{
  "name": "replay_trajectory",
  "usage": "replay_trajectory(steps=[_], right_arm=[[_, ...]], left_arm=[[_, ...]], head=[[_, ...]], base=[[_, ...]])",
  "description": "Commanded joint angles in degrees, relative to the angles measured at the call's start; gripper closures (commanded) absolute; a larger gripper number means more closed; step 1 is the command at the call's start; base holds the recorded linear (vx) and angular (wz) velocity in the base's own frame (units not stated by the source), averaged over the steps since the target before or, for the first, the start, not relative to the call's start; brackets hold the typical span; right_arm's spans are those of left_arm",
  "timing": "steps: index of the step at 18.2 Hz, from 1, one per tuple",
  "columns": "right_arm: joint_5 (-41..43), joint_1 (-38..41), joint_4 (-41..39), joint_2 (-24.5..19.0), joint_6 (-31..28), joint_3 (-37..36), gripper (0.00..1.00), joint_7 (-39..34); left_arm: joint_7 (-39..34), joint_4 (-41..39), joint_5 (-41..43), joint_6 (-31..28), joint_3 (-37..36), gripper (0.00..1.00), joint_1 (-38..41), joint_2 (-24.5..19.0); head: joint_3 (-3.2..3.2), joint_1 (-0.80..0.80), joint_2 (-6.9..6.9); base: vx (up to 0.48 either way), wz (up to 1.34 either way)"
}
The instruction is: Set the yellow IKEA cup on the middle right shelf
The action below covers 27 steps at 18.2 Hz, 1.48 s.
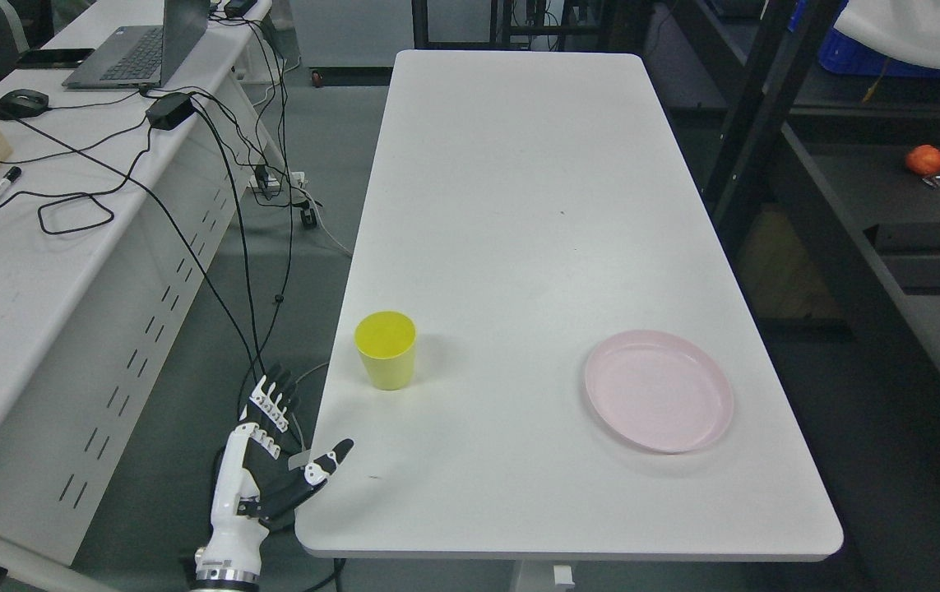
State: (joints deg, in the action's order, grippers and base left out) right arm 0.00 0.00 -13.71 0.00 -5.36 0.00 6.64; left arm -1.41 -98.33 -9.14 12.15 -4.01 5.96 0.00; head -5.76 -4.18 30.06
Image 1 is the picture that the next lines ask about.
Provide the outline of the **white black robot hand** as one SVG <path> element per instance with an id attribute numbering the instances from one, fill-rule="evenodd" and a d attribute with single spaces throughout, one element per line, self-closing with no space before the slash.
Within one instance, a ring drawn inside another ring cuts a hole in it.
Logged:
<path id="1" fill-rule="evenodd" d="M 211 499 L 211 538 L 195 555 L 190 590 L 258 591 L 260 547 L 270 534 L 271 522 L 322 490 L 353 449 L 354 442 L 346 438 L 315 460 L 291 469 L 274 492 L 262 493 L 247 457 L 261 452 L 269 460 L 280 460 L 280 439 L 290 428 L 294 392 L 289 372 L 274 366 L 244 398 L 220 457 Z"/>

